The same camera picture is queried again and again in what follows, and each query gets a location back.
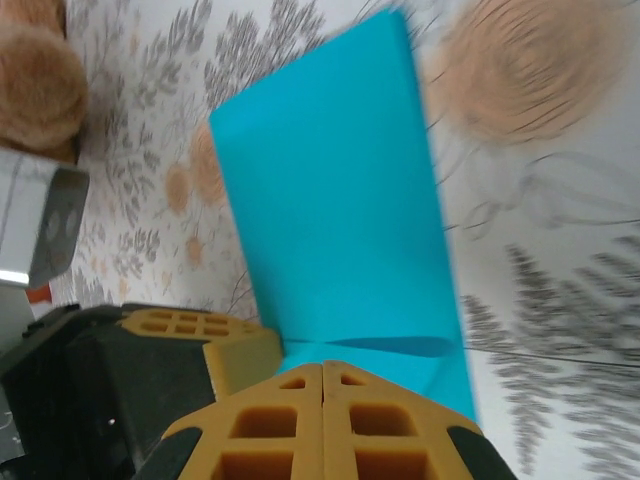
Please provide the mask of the brown plush teddy bear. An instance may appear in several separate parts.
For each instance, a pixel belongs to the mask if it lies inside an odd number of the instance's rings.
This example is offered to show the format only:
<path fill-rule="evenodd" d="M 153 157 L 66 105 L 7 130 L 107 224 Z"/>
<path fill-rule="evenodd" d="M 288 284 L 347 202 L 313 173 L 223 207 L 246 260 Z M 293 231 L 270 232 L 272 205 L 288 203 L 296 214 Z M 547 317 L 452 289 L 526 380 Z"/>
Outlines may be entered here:
<path fill-rule="evenodd" d="M 88 100 L 65 0 L 0 0 L 0 147 L 74 164 Z"/>

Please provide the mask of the floral print table mat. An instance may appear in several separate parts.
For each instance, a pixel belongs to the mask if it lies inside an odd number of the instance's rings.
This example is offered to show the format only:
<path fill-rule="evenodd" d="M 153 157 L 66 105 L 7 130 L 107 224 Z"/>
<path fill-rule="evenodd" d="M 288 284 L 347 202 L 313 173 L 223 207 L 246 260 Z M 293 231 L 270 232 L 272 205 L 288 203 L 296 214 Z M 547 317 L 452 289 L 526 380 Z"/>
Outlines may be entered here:
<path fill-rule="evenodd" d="M 262 322 L 226 101 L 405 17 L 475 416 L 520 480 L 640 480 L 640 0 L 65 0 L 91 177 L 58 301 Z"/>

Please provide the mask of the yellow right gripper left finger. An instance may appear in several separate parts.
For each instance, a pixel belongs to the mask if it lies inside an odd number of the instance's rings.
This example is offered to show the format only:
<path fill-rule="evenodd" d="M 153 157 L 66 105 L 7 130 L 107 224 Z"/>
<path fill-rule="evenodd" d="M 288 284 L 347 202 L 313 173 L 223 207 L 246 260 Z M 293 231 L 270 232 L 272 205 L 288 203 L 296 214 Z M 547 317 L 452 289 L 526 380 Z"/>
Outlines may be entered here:
<path fill-rule="evenodd" d="M 322 480 L 323 373 L 307 364 L 174 421 L 134 480 Z"/>

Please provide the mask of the blue cloth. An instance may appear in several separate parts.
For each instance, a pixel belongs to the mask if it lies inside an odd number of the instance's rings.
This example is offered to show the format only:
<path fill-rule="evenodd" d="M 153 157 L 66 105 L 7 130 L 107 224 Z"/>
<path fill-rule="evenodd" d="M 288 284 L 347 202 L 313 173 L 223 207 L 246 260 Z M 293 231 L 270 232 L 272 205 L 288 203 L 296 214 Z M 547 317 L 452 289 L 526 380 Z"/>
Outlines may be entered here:
<path fill-rule="evenodd" d="M 341 360 L 475 414 L 405 17 L 385 9 L 210 117 L 282 371 Z"/>

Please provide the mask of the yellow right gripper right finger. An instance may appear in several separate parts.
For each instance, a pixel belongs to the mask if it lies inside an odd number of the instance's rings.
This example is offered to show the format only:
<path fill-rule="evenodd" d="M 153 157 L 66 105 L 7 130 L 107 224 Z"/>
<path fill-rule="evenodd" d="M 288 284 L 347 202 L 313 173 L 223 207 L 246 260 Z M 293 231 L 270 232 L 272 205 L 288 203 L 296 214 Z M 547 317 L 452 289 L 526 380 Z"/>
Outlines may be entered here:
<path fill-rule="evenodd" d="M 476 423 L 370 372 L 323 364 L 325 480 L 518 480 Z"/>

